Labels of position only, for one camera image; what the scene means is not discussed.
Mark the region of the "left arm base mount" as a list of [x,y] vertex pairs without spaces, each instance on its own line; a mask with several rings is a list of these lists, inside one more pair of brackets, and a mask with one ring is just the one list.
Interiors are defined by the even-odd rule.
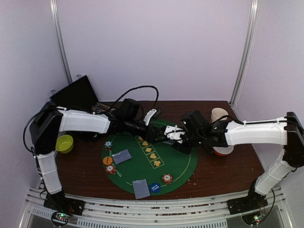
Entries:
[[64,212],[68,215],[81,216],[85,202],[79,199],[67,198],[64,192],[59,192],[53,195],[48,194],[43,206],[48,209]]

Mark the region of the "grey card deck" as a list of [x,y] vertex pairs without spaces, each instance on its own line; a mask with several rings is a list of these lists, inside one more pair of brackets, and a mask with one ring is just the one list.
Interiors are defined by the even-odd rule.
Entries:
[[172,145],[172,144],[174,144],[174,141],[168,140],[168,141],[165,141],[164,143],[169,144],[169,145]]

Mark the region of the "dealt blue playing cards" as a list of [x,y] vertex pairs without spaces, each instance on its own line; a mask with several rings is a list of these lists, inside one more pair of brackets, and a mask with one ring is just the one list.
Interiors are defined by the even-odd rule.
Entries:
[[112,155],[113,161],[115,164],[120,164],[124,161],[127,161],[132,158],[131,154],[129,153],[128,149],[122,150],[118,153]]

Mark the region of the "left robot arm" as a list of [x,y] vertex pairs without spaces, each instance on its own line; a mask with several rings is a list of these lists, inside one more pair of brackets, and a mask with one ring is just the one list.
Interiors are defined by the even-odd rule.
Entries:
[[163,132],[150,123],[157,110],[151,109],[143,120],[137,120],[137,113],[141,107],[141,104],[133,99],[124,99],[119,108],[110,107],[104,113],[96,114],[47,102],[27,122],[24,129],[29,130],[32,146],[26,149],[37,161],[38,171],[52,206],[58,211],[64,211],[68,207],[55,161],[58,134],[70,131],[99,134],[128,132],[142,137],[149,143],[160,142],[164,139]]

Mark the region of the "teal white chip stack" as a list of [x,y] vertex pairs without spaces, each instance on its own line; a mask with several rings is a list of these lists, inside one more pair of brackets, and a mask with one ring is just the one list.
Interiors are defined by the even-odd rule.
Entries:
[[104,148],[107,150],[107,151],[111,151],[112,148],[113,148],[113,143],[111,141],[106,141],[105,144],[104,144]]

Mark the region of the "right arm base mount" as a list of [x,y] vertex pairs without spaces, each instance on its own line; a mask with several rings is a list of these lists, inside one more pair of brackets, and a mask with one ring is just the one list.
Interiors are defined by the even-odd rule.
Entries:
[[230,215],[244,213],[259,209],[260,206],[267,206],[266,197],[257,193],[248,194],[245,197],[230,199],[227,201]]

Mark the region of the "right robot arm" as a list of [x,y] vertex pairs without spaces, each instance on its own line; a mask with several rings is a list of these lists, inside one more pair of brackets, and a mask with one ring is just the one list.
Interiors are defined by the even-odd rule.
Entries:
[[262,196],[284,179],[292,170],[304,165],[304,129],[294,112],[285,117],[263,121],[238,121],[223,116],[210,123],[199,110],[186,113],[180,120],[182,127],[165,129],[165,136],[175,143],[173,147],[189,154],[193,147],[208,152],[240,144],[278,144],[283,146],[269,171],[253,181],[251,193],[244,198],[246,209],[254,209]]

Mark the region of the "blue small blind button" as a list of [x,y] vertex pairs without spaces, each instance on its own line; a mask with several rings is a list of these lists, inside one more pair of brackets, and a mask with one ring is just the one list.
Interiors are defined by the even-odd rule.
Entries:
[[162,187],[158,183],[151,183],[149,185],[149,190],[151,193],[159,193],[161,191]]

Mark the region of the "red poker chip stack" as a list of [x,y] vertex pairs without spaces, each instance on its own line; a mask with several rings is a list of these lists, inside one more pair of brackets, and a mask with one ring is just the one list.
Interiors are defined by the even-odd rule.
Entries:
[[163,180],[164,183],[170,184],[170,183],[172,183],[173,178],[170,174],[164,174],[163,177],[162,177],[162,180]]

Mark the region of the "orange big blind button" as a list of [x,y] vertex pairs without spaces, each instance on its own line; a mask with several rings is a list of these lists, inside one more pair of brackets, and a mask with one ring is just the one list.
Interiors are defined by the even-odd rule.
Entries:
[[111,165],[113,163],[113,159],[110,156],[106,156],[103,158],[103,164],[104,165]]

